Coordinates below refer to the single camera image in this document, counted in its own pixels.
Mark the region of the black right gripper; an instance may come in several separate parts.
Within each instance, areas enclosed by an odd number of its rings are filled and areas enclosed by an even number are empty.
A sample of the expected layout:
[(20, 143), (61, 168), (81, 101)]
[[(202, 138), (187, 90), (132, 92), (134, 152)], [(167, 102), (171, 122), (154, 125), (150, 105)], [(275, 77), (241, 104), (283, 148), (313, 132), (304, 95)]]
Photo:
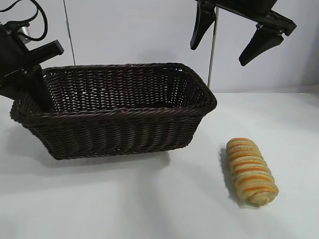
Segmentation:
[(275, 0), (198, 0), (191, 50), (198, 47), (216, 21), (215, 9), (219, 7), (257, 23), (255, 34), (239, 56), (241, 66), (246, 66), (260, 54), (280, 45), (284, 41), (282, 34), (290, 35), (297, 27), (291, 19), (272, 10), (275, 3)]

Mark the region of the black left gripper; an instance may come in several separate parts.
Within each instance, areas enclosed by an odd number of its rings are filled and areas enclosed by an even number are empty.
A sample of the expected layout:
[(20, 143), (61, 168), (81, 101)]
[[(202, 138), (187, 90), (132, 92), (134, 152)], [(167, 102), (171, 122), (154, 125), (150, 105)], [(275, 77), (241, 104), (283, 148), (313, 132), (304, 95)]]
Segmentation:
[(31, 73), (32, 96), (43, 111), (51, 111), (53, 101), (44, 82), (41, 63), (62, 55), (58, 40), (29, 50), (29, 23), (8, 22), (0, 25), (0, 95), (16, 100), (19, 97), (19, 77)]

